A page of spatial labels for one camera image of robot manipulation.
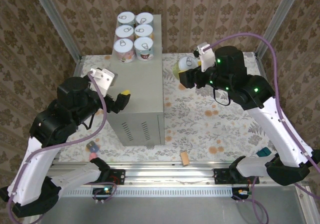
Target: gray metal floor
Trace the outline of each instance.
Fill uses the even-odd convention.
[[[255,195],[267,209],[270,224],[306,223],[294,187],[257,187]],[[258,221],[250,202],[236,204],[229,197],[116,197],[105,204],[95,204],[92,198],[65,197],[41,222],[58,223],[255,224]]]

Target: white bracket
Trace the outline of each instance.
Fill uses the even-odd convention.
[[[92,71],[91,75],[99,86],[102,95],[105,97],[107,95],[109,87],[115,83],[117,74],[114,74],[107,69],[90,69],[90,71]],[[96,91],[96,88],[92,83],[90,84],[90,89]]]
[[[207,68],[213,66],[215,64],[215,54],[212,49],[208,49],[204,51],[205,48],[210,45],[207,42],[204,42],[198,45],[199,57],[201,60],[201,71],[205,72]]]

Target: can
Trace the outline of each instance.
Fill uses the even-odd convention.
[[[141,14],[138,14],[135,18],[136,20],[136,23],[138,25],[151,25],[152,27],[154,26],[154,16],[150,13],[141,13]]]
[[[154,57],[153,40],[149,37],[137,38],[134,42],[135,53],[138,60],[147,61]]]
[[[132,12],[122,12],[118,15],[117,17],[117,21],[118,21],[118,25],[130,25],[132,27],[134,27],[135,25],[135,15]]]
[[[154,35],[153,35],[153,31],[154,29],[152,28],[151,25],[138,25],[135,29],[134,29],[134,37],[140,38],[140,37],[149,37],[152,40],[154,40]]]
[[[194,69],[201,65],[201,62],[198,63],[197,59],[191,56],[183,56],[177,61],[172,68],[173,75],[179,79],[179,72],[189,69]]]
[[[134,43],[130,39],[120,39],[114,43],[116,56],[121,62],[129,63],[135,58]]]
[[[130,25],[121,25],[115,30],[116,33],[116,39],[130,39],[131,41],[134,41],[134,28]]]

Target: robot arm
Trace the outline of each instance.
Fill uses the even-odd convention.
[[[123,110],[130,98],[128,91],[120,93],[116,101],[107,95],[109,87],[115,82],[116,75],[107,69],[91,69],[91,71],[104,97],[107,111],[118,113]],[[81,124],[86,129],[90,129],[94,115],[100,108],[102,108],[102,103],[88,77],[66,79],[57,88],[57,99],[36,116],[30,129],[28,148],[17,176],[33,152],[65,143]],[[88,127],[84,122],[90,117],[91,123]],[[60,149],[55,148],[36,154],[26,166],[15,193],[12,189],[17,176],[10,186],[0,189],[0,197],[4,201],[8,201],[9,197],[14,194],[13,212],[17,217],[43,214],[69,190],[89,182],[107,180],[110,167],[99,158],[91,160],[85,167],[66,175],[47,177],[51,163]]]
[[[227,91],[229,100],[233,100],[241,105],[243,110],[248,111],[278,151],[276,155],[267,157],[239,157],[229,167],[234,181],[241,181],[249,176],[270,176],[281,185],[289,185],[303,180],[310,172],[311,166],[306,155],[319,163],[320,151],[312,150],[302,140],[283,113],[284,119],[280,120],[273,89],[265,78],[247,74],[244,56],[240,50],[233,46],[225,46],[213,53],[212,49],[204,51],[207,46],[206,44],[198,46],[194,55],[200,57],[201,66],[180,72],[180,82],[186,88],[194,86],[202,88],[210,85],[213,88],[214,98],[216,90]],[[282,121],[286,121],[306,153],[301,152]]]

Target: floral tablecloth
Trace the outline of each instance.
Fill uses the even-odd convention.
[[[219,105],[213,99],[211,87],[186,89],[174,77],[173,65],[185,55],[163,54],[163,90],[165,145],[124,147],[115,132],[107,123],[92,140],[100,147],[98,157],[105,161],[179,161],[180,152],[187,151],[193,161],[226,161],[256,152],[272,143],[262,128],[242,108],[231,103]],[[90,68],[108,68],[110,55],[86,56],[83,73]],[[244,54],[248,73],[259,75],[255,56],[252,52]],[[217,100],[227,103],[227,93],[219,91]],[[89,135],[101,124],[102,110],[94,118],[92,129],[83,126],[69,140]],[[61,151],[60,161],[89,161],[88,142],[67,147]]]

